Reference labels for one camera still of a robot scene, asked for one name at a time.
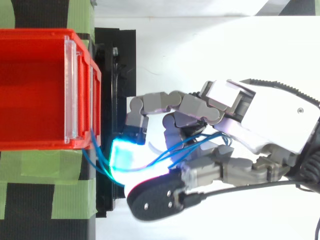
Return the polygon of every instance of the green tape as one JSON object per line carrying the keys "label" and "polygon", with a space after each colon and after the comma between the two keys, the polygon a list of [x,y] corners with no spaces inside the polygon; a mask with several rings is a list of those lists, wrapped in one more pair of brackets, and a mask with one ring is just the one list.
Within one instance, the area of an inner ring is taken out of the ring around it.
{"label": "green tape", "polygon": [[0,183],[0,220],[5,219],[7,183]]}
{"label": "green tape", "polygon": [[81,150],[3,151],[0,183],[75,185]]}
{"label": "green tape", "polygon": [[89,219],[96,213],[95,178],[54,186],[52,219]]}
{"label": "green tape", "polygon": [[58,178],[60,173],[59,151],[22,152],[21,175]]}
{"label": "green tape", "polygon": [[95,42],[95,12],[90,0],[69,0],[67,28],[90,34]]}
{"label": "green tape", "polygon": [[319,16],[320,15],[320,0],[314,0],[315,4],[315,15]]}
{"label": "green tape", "polygon": [[0,29],[14,29],[16,24],[11,0],[0,0]]}

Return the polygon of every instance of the screw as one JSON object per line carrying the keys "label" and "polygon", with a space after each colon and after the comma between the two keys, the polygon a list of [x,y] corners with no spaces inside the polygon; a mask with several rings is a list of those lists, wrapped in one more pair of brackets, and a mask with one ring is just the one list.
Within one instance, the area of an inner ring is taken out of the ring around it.
{"label": "screw", "polygon": [[113,56],[114,57],[116,57],[116,56],[118,56],[118,48],[117,47],[114,47],[113,49],[112,49],[112,53],[113,53]]}

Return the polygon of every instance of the red plastic bin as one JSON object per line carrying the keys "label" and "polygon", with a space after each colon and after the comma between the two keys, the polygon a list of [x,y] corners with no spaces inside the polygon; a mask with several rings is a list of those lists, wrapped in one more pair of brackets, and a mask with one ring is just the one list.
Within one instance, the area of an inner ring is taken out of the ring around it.
{"label": "red plastic bin", "polygon": [[101,138],[101,72],[70,29],[0,29],[0,151]]}

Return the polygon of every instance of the white wall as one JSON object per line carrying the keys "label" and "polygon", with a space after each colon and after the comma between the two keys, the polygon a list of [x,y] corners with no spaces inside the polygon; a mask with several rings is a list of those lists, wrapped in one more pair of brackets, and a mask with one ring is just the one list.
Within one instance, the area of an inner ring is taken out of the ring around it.
{"label": "white wall", "polygon": [[254,16],[268,0],[96,0],[96,2],[97,17],[163,18]]}
{"label": "white wall", "polygon": [[[320,18],[97,18],[97,27],[136,30],[137,94],[200,91],[207,80],[280,81],[320,99]],[[148,140],[165,149],[161,117]],[[256,159],[234,144],[235,156]],[[214,183],[211,188],[226,187]],[[134,219],[124,199],[97,219],[97,240],[308,240],[320,195],[293,186],[230,193],[153,223]]]}

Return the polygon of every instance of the blue cable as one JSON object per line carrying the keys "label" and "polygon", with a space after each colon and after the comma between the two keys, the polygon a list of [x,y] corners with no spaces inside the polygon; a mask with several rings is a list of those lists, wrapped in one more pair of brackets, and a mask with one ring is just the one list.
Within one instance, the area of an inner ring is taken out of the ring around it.
{"label": "blue cable", "polygon": [[82,149],[82,153],[85,157],[85,159],[89,162],[89,164],[95,168],[95,170],[97,170],[99,173],[101,173],[102,175],[105,175],[107,176],[113,183],[119,185],[120,187],[124,187],[123,184],[117,182],[111,175],[110,173],[108,173],[107,171],[104,172],[103,170],[101,170],[100,168],[98,168],[91,160],[90,160],[90,157],[88,156],[87,152],[85,149]]}
{"label": "blue cable", "polygon": [[[181,144],[183,143],[186,143],[190,140],[193,140],[195,138],[198,138],[200,136],[205,136],[206,138],[197,142],[197,143],[194,143],[190,146],[187,146],[187,147],[184,147],[182,149],[179,149],[179,150],[176,150],[175,152],[173,153],[170,153],[172,152],[175,148],[177,148],[178,146],[180,146]],[[194,135],[194,136],[191,136],[191,137],[188,137],[187,139],[175,144],[174,146],[170,147],[168,150],[166,150],[165,152],[163,152],[160,156],[158,156],[154,161],[152,161],[151,163],[149,163],[147,166],[144,166],[144,167],[140,167],[140,168],[134,168],[134,169],[122,169],[122,168],[117,168],[117,167],[114,167],[114,166],[111,166],[114,170],[116,171],[119,171],[119,172],[137,172],[137,171],[141,171],[145,168],[148,168],[148,167],[151,167],[153,166],[155,163],[157,162],[160,162],[160,161],[163,161],[163,160],[166,160],[168,158],[171,158],[183,151],[186,151],[186,150],[189,150],[191,149],[190,152],[188,152],[187,154],[185,154],[182,158],[180,158],[178,161],[181,162],[185,157],[187,157],[188,155],[190,155],[193,151],[196,150],[196,148],[198,146],[200,146],[201,144],[203,144],[204,142],[206,141],[209,141],[211,139],[214,139],[214,138],[217,138],[217,137],[222,137],[223,140],[224,140],[224,143],[227,145],[228,144],[228,139],[230,139],[230,144],[232,142],[232,139],[229,137],[229,136],[226,136],[224,135],[223,133],[221,132],[215,132],[213,134],[197,134],[197,135]],[[116,184],[118,185],[121,185],[119,182],[116,182],[115,179],[110,175],[110,173],[107,171],[107,169],[105,168],[105,165],[107,165],[108,167],[110,167],[110,162],[105,158],[105,156],[103,155],[100,147],[98,146],[97,142],[96,142],[96,139],[95,139],[95,135],[94,135],[94,132],[93,130],[91,130],[91,140],[92,140],[92,143],[93,143],[93,146],[94,146],[94,149],[96,151],[96,155],[98,157],[98,161],[99,161],[99,164],[101,165],[101,169],[99,169],[89,158],[88,154],[82,150],[83,152],[83,155],[85,156],[85,158],[88,160],[88,162],[101,174],[104,174],[106,175],[110,180],[112,180],[113,182],[115,182]]]}
{"label": "blue cable", "polygon": [[179,158],[177,161],[175,161],[173,164],[171,164],[168,168],[171,169],[173,168],[174,166],[176,166],[178,163],[180,163],[181,161],[183,161],[186,157],[188,157],[193,151],[195,151],[197,149],[197,147],[199,147],[201,144],[203,144],[204,142],[210,140],[210,139],[214,139],[214,138],[217,138],[217,137],[222,137],[222,138],[227,138],[227,139],[230,139],[230,145],[232,143],[232,139],[229,137],[229,136],[226,136],[224,135],[223,133],[219,132],[219,134],[215,135],[215,136],[212,136],[212,137],[207,137],[206,139],[202,140],[202,141],[199,141],[198,143],[196,144],[193,144],[192,146],[190,147],[193,147],[193,149],[191,151],[189,151],[187,154],[185,154],[184,156],[182,156],[181,158]]}
{"label": "blue cable", "polygon": [[197,135],[195,135],[195,136],[192,136],[192,137],[187,138],[187,139],[184,140],[184,141],[188,142],[188,141],[190,141],[190,139],[198,138],[198,137],[200,137],[200,136],[206,136],[206,138],[203,139],[203,140],[201,140],[201,141],[199,141],[199,142],[197,142],[197,143],[194,143],[194,144],[192,144],[192,145],[190,145],[190,146],[187,146],[187,147],[184,147],[184,148],[182,148],[182,149],[179,149],[179,150],[177,150],[176,152],[167,155],[165,158],[162,158],[162,156],[164,156],[165,154],[171,152],[172,150],[174,150],[176,147],[178,147],[178,146],[182,143],[182,142],[179,142],[179,143],[177,143],[176,145],[170,147],[168,150],[164,151],[160,156],[158,156],[155,160],[153,160],[153,161],[152,161],[151,163],[149,163],[147,166],[148,166],[148,167],[149,167],[149,166],[152,166],[152,165],[154,165],[154,164],[157,163],[157,162],[163,161],[163,160],[165,160],[165,159],[167,159],[167,158],[169,158],[169,157],[172,157],[172,156],[174,156],[174,155],[176,155],[176,154],[179,154],[179,153],[181,153],[181,152],[183,152],[183,151],[185,151],[185,150],[191,149],[191,148],[193,148],[193,147],[198,147],[199,145],[201,145],[201,144],[203,144],[204,142],[207,142],[207,141],[209,141],[209,140],[211,140],[211,139],[214,139],[214,138],[217,138],[217,137],[230,138],[229,136],[226,136],[226,135],[224,135],[224,134],[221,133],[221,132],[215,132],[215,133],[213,133],[213,134],[211,134],[211,135],[209,135],[209,134],[202,134],[202,133],[201,133],[201,134],[197,134]]}
{"label": "blue cable", "polygon": [[197,147],[194,147],[191,151],[187,152],[185,155],[183,155],[181,158],[179,158],[177,161],[175,161],[174,163],[172,163],[170,166],[168,166],[168,169],[173,168],[175,165],[177,165],[178,163],[180,163],[181,161],[183,161],[184,159],[186,159],[186,157],[188,157],[190,154],[192,154],[195,150],[197,149]]}

